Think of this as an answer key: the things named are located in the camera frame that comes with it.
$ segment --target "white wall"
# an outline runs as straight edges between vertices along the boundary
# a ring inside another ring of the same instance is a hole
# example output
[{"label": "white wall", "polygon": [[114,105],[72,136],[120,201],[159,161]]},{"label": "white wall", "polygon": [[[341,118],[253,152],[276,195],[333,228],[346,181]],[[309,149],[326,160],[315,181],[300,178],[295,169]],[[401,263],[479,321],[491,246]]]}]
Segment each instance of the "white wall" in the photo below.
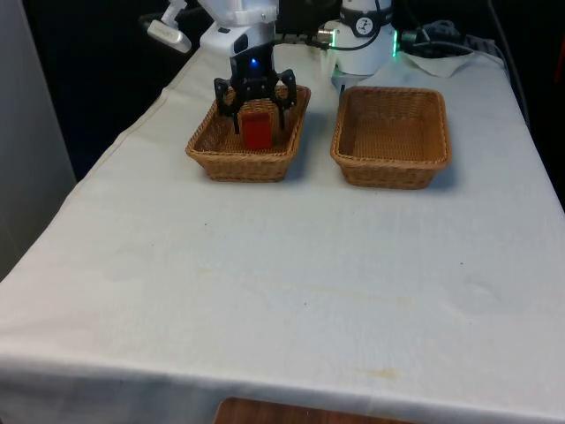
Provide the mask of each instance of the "white wall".
[{"label": "white wall", "polygon": [[19,0],[0,0],[0,280],[75,184]]}]

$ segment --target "woven basket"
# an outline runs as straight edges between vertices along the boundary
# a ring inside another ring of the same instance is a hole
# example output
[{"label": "woven basket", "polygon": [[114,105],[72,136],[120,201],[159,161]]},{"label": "woven basket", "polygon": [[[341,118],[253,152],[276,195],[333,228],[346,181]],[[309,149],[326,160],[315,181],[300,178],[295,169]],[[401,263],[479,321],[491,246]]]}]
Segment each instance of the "woven basket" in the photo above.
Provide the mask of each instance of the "woven basket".
[{"label": "woven basket", "polygon": [[451,162],[443,97],[424,88],[350,88],[331,155],[355,186],[427,187]]},{"label": "woven basket", "polygon": [[[287,88],[277,86],[281,96]],[[228,93],[227,102],[233,98]],[[271,118],[273,147],[264,150],[248,150],[241,134],[235,134],[231,117],[218,113],[214,102],[204,121],[186,147],[186,154],[198,162],[211,179],[216,181],[275,182],[281,181],[298,152],[300,134],[304,123],[310,90],[297,86],[297,104],[284,113],[284,129],[279,125],[276,105],[267,99],[247,102],[239,112],[267,112]]]}]

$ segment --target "robot logo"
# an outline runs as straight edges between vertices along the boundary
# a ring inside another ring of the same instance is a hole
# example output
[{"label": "robot logo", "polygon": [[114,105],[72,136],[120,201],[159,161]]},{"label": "robot logo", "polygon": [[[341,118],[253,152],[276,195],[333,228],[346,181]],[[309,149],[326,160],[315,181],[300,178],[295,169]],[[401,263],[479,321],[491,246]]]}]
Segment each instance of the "robot logo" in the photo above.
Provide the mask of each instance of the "robot logo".
[{"label": "robot logo", "polygon": [[373,31],[373,21],[369,18],[359,18],[355,28],[361,35],[370,34]]}]

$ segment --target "table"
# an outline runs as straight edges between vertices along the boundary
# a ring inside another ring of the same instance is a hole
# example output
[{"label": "table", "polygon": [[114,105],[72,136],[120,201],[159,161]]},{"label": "table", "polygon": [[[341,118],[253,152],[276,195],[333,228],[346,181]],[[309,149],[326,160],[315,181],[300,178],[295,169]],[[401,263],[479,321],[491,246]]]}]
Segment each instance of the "table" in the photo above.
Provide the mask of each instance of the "table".
[{"label": "table", "polygon": [[565,220],[503,70],[397,57],[440,90],[453,164],[425,191],[347,185],[319,52],[280,184],[209,181],[184,148],[225,59],[199,51],[0,284],[4,424],[211,422],[228,397],[433,423],[565,420]]}]

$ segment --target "red cube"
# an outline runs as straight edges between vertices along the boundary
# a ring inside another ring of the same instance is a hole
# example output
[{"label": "red cube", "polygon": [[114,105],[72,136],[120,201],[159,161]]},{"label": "red cube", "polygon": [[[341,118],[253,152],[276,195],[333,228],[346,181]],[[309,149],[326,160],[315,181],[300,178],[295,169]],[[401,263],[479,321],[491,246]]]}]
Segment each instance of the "red cube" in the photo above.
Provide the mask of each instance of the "red cube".
[{"label": "red cube", "polygon": [[246,148],[250,150],[273,148],[271,117],[267,112],[242,114],[241,124]]}]

